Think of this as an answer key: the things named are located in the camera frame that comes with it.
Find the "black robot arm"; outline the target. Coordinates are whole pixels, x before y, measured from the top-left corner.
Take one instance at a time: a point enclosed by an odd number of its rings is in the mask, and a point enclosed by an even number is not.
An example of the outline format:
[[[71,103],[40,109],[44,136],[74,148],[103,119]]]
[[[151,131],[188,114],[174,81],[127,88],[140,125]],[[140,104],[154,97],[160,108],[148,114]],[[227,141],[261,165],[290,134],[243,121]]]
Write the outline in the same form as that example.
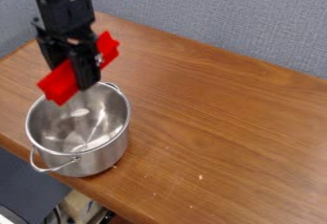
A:
[[[32,24],[47,65],[55,70],[67,59],[74,66],[76,86],[86,90],[102,78],[92,0],[36,0],[36,3],[40,18]]]

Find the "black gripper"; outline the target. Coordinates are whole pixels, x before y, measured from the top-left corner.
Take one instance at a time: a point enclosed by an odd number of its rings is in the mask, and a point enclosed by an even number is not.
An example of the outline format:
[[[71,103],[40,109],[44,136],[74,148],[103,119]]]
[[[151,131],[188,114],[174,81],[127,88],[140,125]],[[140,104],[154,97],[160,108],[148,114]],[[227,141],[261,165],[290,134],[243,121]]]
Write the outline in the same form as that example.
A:
[[[36,0],[36,4],[42,22],[34,20],[34,25],[48,68],[54,70],[70,53],[78,89],[87,90],[102,78],[92,0]]]

